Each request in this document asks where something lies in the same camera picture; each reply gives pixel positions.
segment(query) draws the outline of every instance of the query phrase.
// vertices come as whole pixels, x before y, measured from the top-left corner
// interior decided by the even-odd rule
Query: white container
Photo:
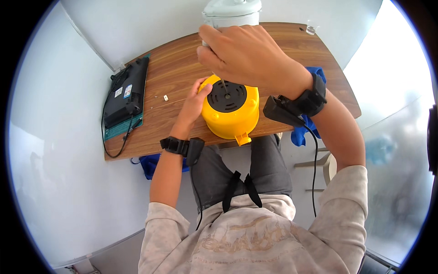
[[[211,0],[202,17],[204,23],[214,28],[258,25],[260,0]]]

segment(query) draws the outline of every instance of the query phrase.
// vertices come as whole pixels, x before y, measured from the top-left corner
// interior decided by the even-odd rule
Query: yellow appliance
[[[239,146],[251,142],[248,137],[258,122],[258,88],[224,81],[212,75],[199,87],[198,92],[206,84],[213,89],[204,100],[201,115],[208,128],[217,136],[232,140]]]

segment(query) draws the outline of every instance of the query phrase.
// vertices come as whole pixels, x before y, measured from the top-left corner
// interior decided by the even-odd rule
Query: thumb
[[[203,89],[198,93],[197,97],[201,100],[204,100],[204,98],[212,92],[213,86],[211,84],[205,85]]]
[[[208,67],[212,71],[220,71],[223,61],[208,46],[199,46],[196,49],[198,62]]]

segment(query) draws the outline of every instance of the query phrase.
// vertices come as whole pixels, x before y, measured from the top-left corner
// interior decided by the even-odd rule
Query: gray pants
[[[191,170],[191,179],[198,213],[222,202],[225,190],[233,176],[222,162],[216,145],[205,146],[199,161]],[[250,176],[259,194],[284,194],[290,196],[292,182],[280,153],[279,141],[274,135],[252,138]],[[245,194],[240,181],[234,196]]]

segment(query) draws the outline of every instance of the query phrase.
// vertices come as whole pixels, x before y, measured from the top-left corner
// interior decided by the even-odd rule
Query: hand
[[[260,25],[218,29],[202,25],[199,36],[210,47],[198,47],[198,60],[220,78],[292,100],[312,89],[312,75],[288,57]]]
[[[190,130],[194,126],[194,122],[199,117],[202,111],[202,104],[205,97],[212,91],[213,86],[207,84],[199,93],[199,86],[207,79],[204,77],[196,80],[187,94],[187,98],[184,102],[183,108],[178,115],[177,121],[173,125],[170,131],[170,136],[187,140],[190,134]]]

